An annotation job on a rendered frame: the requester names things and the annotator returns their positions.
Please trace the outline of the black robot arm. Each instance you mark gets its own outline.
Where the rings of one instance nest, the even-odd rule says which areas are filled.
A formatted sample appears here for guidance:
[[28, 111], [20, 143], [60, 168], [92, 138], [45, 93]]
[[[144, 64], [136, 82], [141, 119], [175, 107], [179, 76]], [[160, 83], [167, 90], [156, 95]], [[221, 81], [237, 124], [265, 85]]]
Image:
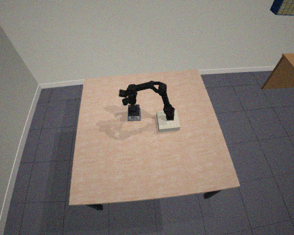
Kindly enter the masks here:
[[[158, 89], [156, 89], [154, 85], [159, 85]], [[124, 99], [122, 99], [123, 105], [126, 106], [128, 103], [130, 104], [129, 99], [134, 100], [138, 91], [146, 89], [152, 89], [162, 97], [164, 103], [163, 111], [166, 114], [167, 121], [174, 121], [175, 109], [169, 103], [167, 85], [160, 81], [149, 81], [138, 85], [129, 84], [126, 90], [119, 90], [119, 96], [124, 97]]]

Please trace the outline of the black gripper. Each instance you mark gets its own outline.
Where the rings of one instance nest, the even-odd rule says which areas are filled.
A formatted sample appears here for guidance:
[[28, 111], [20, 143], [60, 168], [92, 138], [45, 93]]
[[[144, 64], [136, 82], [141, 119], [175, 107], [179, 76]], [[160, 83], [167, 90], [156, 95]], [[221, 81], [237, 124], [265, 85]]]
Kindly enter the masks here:
[[130, 106], [129, 107], [129, 112], [136, 112], [136, 98], [134, 99], [134, 100], [130, 100], [129, 99], [129, 101], [130, 101], [130, 104], [132, 105], [132, 106]]

